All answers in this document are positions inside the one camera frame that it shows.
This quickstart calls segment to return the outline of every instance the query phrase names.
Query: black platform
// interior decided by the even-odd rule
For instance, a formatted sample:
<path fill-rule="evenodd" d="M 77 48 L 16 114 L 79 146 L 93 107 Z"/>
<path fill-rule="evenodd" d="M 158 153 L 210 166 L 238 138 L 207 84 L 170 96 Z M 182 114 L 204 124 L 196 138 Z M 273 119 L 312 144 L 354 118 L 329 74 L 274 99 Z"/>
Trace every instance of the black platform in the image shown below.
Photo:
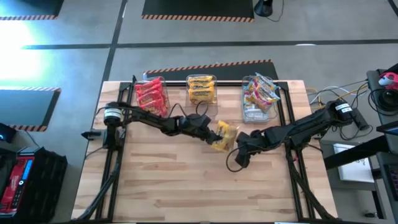
<path fill-rule="evenodd" d="M 25 131 L 45 131 L 61 89 L 25 88 L 28 90 L 0 90 L 0 123 Z"/>
<path fill-rule="evenodd" d="M 143 19 L 254 22 L 252 0 L 146 0 Z"/>
<path fill-rule="evenodd" d="M 271 60 L 254 60 L 245 62 L 219 63 L 180 68 L 165 68 L 146 71 L 146 77 L 162 76 L 166 81 L 185 81 L 189 75 L 215 75 L 219 81 L 242 80 L 255 73 L 278 80 L 275 66 Z"/>
<path fill-rule="evenodd" d="M 1 20 L 56 19 L 63 0 L 1 0 Z"/>

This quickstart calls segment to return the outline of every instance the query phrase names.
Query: wooden table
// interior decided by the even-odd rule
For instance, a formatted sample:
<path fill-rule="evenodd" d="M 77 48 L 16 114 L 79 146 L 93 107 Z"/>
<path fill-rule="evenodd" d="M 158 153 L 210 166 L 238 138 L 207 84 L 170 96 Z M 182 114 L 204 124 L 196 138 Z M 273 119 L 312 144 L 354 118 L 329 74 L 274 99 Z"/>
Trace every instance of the wooden table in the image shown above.
<path fill-rule="evenodd" d="M 104 83 L 98 107 L 117 100 L 119 84 Z M 309 115 L 304 82 L 288 81 L 288 84 L 296 119 Z M 185 88 L 169 87 L 168 93 L 171 105 L 185 104 Z M 215 130 L 221 119 L 238 125 L 246 133 L 280 125 L 279 118 L 266 124 L 244 124 L 240 87 L 218 87 L 218 104 L 218 115 L 211 122 L 211 129 Z M 176 109 L 173 115 L 176 114 L 182 113 Z M 93 127 L 105 128 L 103 113 L 95 118 Z M 101 141 L 90 142 L 88 152 L 101 144 Z M 85 161 L 72 218 L 82 214 L 98 193 L 105 157 L 106 150 L 102 150 Z M 321 152 L 307 148 L 303 158 L 311 190 L 329 213 L 336 216 Z M 250 166 L 238 173 L 227 170 L 225 159 L 225 153 L 216 152 L 199 139 L 168 137 L 144 124 L 130 124 L 114 222 L 297 221 L 284 146 L 252 157 Z M 232 169 L 237 168 L 233 160 L 229 163 Z M 300 198 L 307 214 L 303 193 Z"/>

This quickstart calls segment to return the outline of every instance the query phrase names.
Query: computer monitor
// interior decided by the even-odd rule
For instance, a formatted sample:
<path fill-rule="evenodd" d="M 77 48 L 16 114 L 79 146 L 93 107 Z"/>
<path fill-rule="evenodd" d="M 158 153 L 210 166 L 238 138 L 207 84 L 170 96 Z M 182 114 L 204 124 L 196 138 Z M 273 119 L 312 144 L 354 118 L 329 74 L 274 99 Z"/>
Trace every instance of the computer monitor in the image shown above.
<path fill-rule="evenodd" d="M 398 121 L 393 121 L 376 128 L 377 131 L 385 134 L 393 134 L 398 136 Z"/>

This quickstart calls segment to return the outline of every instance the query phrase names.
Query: orange and black striped edge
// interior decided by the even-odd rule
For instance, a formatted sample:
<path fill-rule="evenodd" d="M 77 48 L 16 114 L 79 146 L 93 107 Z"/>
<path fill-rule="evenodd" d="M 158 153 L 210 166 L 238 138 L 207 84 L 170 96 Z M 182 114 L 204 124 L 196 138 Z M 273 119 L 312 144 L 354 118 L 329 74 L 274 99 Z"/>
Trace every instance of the orange and black striped edge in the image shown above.
<path fill-rule="evenodd" d="M 244 61 L 244 62 L 231 62 L 231 63 L 217 63 L 213 65 L 198 65 L 198 66 L 188 66 L 188 67 L 179 67 L 179 68 L 165 68 L 158 70 L 149 70 L 144 73 L 158 73 L 158 72 L 174 72 L 181 70 L 191 70 L 191 69 L 200 69 L 200 68 L 215 68 L 215 67 L 225 67 L 225 66 L 235 66 L 235 65 L 248 65 L 254 63 L 264 63 L 271 62 L 271 59 L 268 60 L 252 60 L 252 61 Z"/>
<path fill-rule="evenodd" d="M 31 20 L 53 20 L 57 19 L 54 15 L 36 15 L 36 16 L 0 16 L 0 21 L 31 21 Z"/>
<path fill-rule="evenodd" d="M 142 19 L 218 21 L 218 22 L 254 22 L 254 18 L 250 18 L 250 17 L 229 17 L 229 16 L 142 15 Z"/>
<path fill-rule="evenodd" d="M 30 91 L 58 91 L 61 92 L 61 88 L 56 87 L 29 87 L 29 86 L 0 86 L 0 90 L 30 90 Z M 45 131 L 47 130 L 46 125 L 9 125 L 11 128 L 24 131 Z"/>

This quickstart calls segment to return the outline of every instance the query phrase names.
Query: black metal frame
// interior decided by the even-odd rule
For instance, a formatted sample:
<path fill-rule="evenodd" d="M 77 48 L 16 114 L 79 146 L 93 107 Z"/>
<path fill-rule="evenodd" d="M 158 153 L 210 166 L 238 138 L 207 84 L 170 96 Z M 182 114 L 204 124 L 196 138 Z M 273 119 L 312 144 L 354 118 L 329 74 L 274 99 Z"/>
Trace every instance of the black metal frame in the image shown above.
<path fill-rule="evenodd" d="M 288 111 L 290 122 L 295 121 L 294 112 L 293 112 L 293 106 L 292 106 L 292 102 L 291 102 L 291 99 L 290 99 L 290 92 L 289 92 L 288 83 L 287 82 L 277 82 L 277 84 L 284 91 L 286 105 L 287 105 L 287 111 Z M 167 86 L 185 87 L 185 85 L 186 85 L 185 82 L 167 82 Z M 219 83 L 217 83 L 217 85 L 218 86 L 241 86 L 242 83 L 241 83 L 241 81 L 239 81 L 239 82 L 234 82 L 234 81 L 230 81 L 229 82 L 228 81 L 228 82 L 219 82 Z M 124 92 L 126 90 L 128 90 L 127 102 L 131 102 L 133 88 L 134 88 L 133 83 L 121 83 L 120 84 L 120 88 L 119 88 L 118 101 L 121 101 L 123 99 Z M 276 93 L 277 93 L 278 96 L 280 96 L 280 91 L 279 90 L 276 90 Z M 280 124 L 281 125 L 286 125 L 284 109 L 283 109 L 281 101 L 277 102 L 277 107 L 278 107 L 278 112 L 279 112 Z M 117 161 L 116 161 L 115 170 L 117 169 L 116 168 L 117 166 L 119 166 L 118 167 L 119 169 L 117 170 L 117 174 L 114 176 L 115 178 L 112 181 L 113 186 L 112 186 L 112 192 L 111 192 L 110 201 L 109 201 L 109 210 L 108 210 L 107 217 L 106 218 L 102 218 L 101 216 L 102 216 L 102 211 L 103 211 L 103 199 L 104 199 L 106 191 L 109 189 L 109 186 L 104 192 L 103 191 L 100 192 L 100 194 L 101 193 L 103 193 L 103 194 L 99 198 L 99 203 L 94 208 L 97 211 L 96 215 L 95 215 L 95 219 L 89 220 L 90 218 L 88 217 L 89 219 L 71 220 L 71 221 L 66 222 L 64 224 L 72 224 L 72 223 L 76 223 L 76 224 L 80 224 L 80 223 L 97 224 L 97 223 L 99 223 L 100 224 L 100 223 L 112 223 L 113 222 L 113 213 L 114 213 L 114 206 L 115 206 L 115 203 L 116 203 L 116 194 L 117 194 L 117 191 L 118 191 L 119 173 L 120 173 L 121 161 L 122 161 L 122 157 L 123 157 L 125 138 L 126 137 L 123 137 L 122 146 L 121 146 L 120 150 L 118 151 L 118 158 L 117 158 Z M 291 148 L 291 146 L 289 144 L 286 144 L 285 145 L 285 150 L 286 150 L 286 158 L 287 158 L 287 163 L 288 163 L 288 166 L 289 166 L 289 170 L 291 168 L 294 168 L 294 170 L 296 170 L 295 166 L 294 166 L 294 163 L 293 163 L 293 160 L 292 160 L 292 150 L 293 149 Z M 102 183 L 101 183 L 101 188 L 103 188 L 103 186 L 105 186 L 107 184 L 107 182 L 109 182 L 108 176 L 109 176 L 109 170 L 110 170 L 110 166 L 111 166 L 112 155 L 113 155 L 113 151 L 108 151 L 108 153 L 106 155 L 105 167 L 104 167 L 104 173 L 103 173 L 103 180 L 102 180 Z M 305 171 L 304 159 L 303 159 L 302 152 L 300 150 L 297 151 L 297 158 L 298 158 L 298 164 L 299 164 L 299 172 L 300 172 L 302 181 L 304 182 L 304 184 L 306 184 L 308 186 L 308 178 L 307 178 L 307 173 Z M 296 208 L 296 213 L 297 213 L 297 219 L 298 219 L 299 223 L 362 224 L 362 223 L 358 223 L 358 222 L 346 222 L 346 221 L 339 220 L 339 219 L 337 219 L 337 220 L 316 219 L 315 218 L 314 206 L 310 202 L 310 200 L 307 197 L 307 195 L 305 195 L 305 200 L 306 200 L 306 203 L 307 203 L 309 218 L 305 218 L 303 216 L 302 205 L 301 205 L 301 201 L 300 201 L 300 193 L 299 193 L 299 188 L 297 186 L 297 184 L 298 184 L 297 183 L 297 178 L 294 178 L 292 176 L 291 172 L 289 172 L 289 175 L 290 175 L 290 181 L 291 181 L 291 184 L 292 184 L 292 191 L 293 191 L 293 198 L 294 198 L 294 203 L 295 203 L 295 208 Z"/>

